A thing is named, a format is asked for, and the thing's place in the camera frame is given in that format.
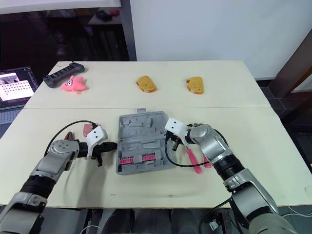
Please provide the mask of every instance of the dark floor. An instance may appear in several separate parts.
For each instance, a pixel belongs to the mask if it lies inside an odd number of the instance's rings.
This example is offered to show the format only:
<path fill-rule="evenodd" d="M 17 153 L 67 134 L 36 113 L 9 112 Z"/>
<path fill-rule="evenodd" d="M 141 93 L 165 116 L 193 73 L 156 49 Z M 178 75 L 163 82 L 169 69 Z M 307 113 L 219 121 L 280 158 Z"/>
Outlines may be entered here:
<path fill-rule="evenodd" d="M 258 81 L 257 83 L 274 111 L 280 117 L 285 129 L 312 173 L 310 165 L 312 164 L 312 106 L 307 107 L 292 121 L 287 121 L 287 117 L 293 114 L 306 98 L 299 95 L 294 97 L 288 95 L 287 98 L 275 98 L 268 88 L 270 82 L 270 80 L 267 80 Z"/>
<path fill-rule="evenodd" d="M 292 207 L 295 211 L 302 214 L 309 214 L 312 211 L 312 205 L 309 206 L 295 206 Z M 199 221 L 207 210 L 206 209 L 190 209 L 195 218 L 195 229 L 198 228 Z M 114 209 L 104 209 L 102 215 L 100 216 L 100 221 L 98 226 L 103 228 L 108 218 L 113 213 Z M 141 209 L 135 209 L 136 217 L 140 213 Z M 155 221 L 155 225 L 152 227 L 156 230 L 161 230 L 158 233 L 161 234 L 171 234 L 171 225 L 170 221 L 164 222 L 163 217 L 160 217 L 156 212 L 157 210 L 150 210 L 152 220 Z M 234 222 L 233 212 L 231 209 L 223 209 L 224 212 L 228 212 L 232 221 Z M 280 215 L 293 213 L 288 207 L 279 207 Z M 43 225 L 41 227 L 40 234 L 78 234 L 82 230 L 83 220 L 81 220 L 82 213 L 86 213 L 84 210 L 71 210 L 71 209 L 56 209 L 56 208 L 47 208 L 43 212 L 45 218 Z M 285 217 L 290 224 L 296 229 L 298 234 L 309 234 L 312 230 L 312 217 L 301 217 L 297 215 L 291 215 Z M 231 224 L 227 234 L 239 234 L 236 227 Z M 242 228 L 243 233 L 248 234 L 248 231 Z M 222 234 L 222 227 L 218 227 L 214 232 L 210 229 L 208 223 L 204 223 L 202 226 L 203 234 Z M 88 234 L 101 234 L 101 229 L 91 228 Z"/>

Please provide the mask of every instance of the bread slice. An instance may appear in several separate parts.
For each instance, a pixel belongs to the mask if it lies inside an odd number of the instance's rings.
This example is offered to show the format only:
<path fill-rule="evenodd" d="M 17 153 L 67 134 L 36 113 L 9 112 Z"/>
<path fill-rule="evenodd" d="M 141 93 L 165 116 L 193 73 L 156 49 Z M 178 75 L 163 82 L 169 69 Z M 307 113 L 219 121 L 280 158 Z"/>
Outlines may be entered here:
<path fill-rule="evenodd" d="M 204 92 L 204 82 L 202 77 L 192 77 L 186 80 L 187 89 L 193 94 L 202 94 Z"/>
<path fill-rule="evenodd" d="M 145 93 L 151 93 L 156 91 L 156 86 L 149 76 L 142 76 L 140 79 L 138 79 L 136 84 Z"/>

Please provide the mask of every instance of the tool case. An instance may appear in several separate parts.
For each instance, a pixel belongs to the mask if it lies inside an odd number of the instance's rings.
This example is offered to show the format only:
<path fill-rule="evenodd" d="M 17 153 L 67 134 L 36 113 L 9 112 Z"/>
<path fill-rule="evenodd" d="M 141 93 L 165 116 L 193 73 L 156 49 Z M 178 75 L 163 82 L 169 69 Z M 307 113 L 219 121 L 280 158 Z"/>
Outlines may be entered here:
<path fill-rule="evenodd" d="M 168 118 L 163 111 L 146 112 L 119 117 L 116 172 L 126 175 L 144 171 L 172 168 L 165 155 L 165 125 Z M 168 141 L 168 156 L 176 161 Z"/>

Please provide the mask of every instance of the pink tool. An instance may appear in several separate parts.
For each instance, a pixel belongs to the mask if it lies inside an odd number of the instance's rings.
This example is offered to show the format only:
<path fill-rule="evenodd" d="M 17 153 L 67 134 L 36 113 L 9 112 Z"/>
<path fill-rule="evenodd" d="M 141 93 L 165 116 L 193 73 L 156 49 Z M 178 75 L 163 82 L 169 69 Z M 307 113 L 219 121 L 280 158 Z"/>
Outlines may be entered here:
<path fill-rule="evenodd" d="M 124 158 L 120 160 L 120 165 L 124 164 L 131 164 L 134 163 L 133 157 L 132 158 Z"/>
<path fill-rule="evenodd" d="M 156 160 L 156 156 L 155 154 L 150 154 L 150 155 L 144 155 L 142 156 L 142 161 L 146 162 L 146 161 L 152 161 L 152 160 Z M 120 160 L 120 165 L 124 165 L 124 164 L 132 164 L 134 163 L 134 158 L 130 157 L 130 158 L 124 158 Z"/>
<path fill-rule="evenodd" d="M 87 123 L 83 126 L 83 136 L 84 137 L 87 137 L 88 133 L 91 132 L 93 129 L 92 129 L 92 124 L 91 123 Z"/>
<path fill-rule="evenodd" d="M 207 156 L 205 156 L 205 155 L 203 155 L 203 156 L 204 156 L 204 162 L 208 162 Z M 211 163 L 206 163 L 206 164 L 204 165 L 204 167 L 205 167 L 205 168 L 211 168 L 212 165 L 211 165 Z"/>
<path fill-rule="evenodd" d="M 193 165 L 198 164 L 197 159 L 195 155 L 193 154 L 192 150 L 186 147 L 186 152 L 189 155 L 190 161 Z M 201 173 L 201 168 L 200 166 L 194 167 L 194 170 L 196 171 L 197 174 Z"/>
<path fill-rule="evenodd" d="M 79 91 L 86 89 L 86 86 L 82 84 L 83 77 L 74 77 L 71 76 L 70 80 L 63 83 L 60 89 L 68 90 L 68 91 Z"/>

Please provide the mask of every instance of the white table surface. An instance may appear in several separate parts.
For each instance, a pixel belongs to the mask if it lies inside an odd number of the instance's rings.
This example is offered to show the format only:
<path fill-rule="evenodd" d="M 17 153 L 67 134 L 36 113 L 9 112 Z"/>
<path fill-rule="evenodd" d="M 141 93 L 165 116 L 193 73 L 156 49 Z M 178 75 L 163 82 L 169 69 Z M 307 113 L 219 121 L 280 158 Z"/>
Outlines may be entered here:
<path fill-rule="evenodd" d="M 54 73 L 70 62 L 58 62 Z M 254 78 L 242 61 L 78 62 L 86 71 L 88 90 L 51 89 L 44 82 L 26 108 L 203 108 L 269 107 Z M 144 93 L 136 85 L 148 75 L 157 86 Z M 204 94 L 188 91 L 186 79 L 201 76 Z"/>
<path fill-rule="evenodd" d="M 218 129 L 277 205 L 312 203 L 312 176 L 270 107 L 147 109 L 162 110 L 185 123 L 208 123 Z M 87 119 L 100 123 L 110 140 L 117 141 L 118 117 L 132 113 L 136 109 L 23 109 L 0 140 L 0 203 L 8 203 L 20 190 L 60 128 Z M 69 130 L 83 140 L 82 124 Z M 196 147 L 194 153 L 202 155 Z M 179 167 L 117 175 L 115 154 L 104 156 L 103 167 L 97 167 L 96 161 L 75 160 L 54 187 L 48 206 L 214 207 L 230 196 L 214 169 L 202 167 L 199 175 L 192 168 Z M 181 146 L 177 155 L 179 162 L 189 163 Z"/>
<path fill-rule="evenodd" d="M 0 14 L 28 11 L 120 6 L 120 0 L 1 0 Z"/>

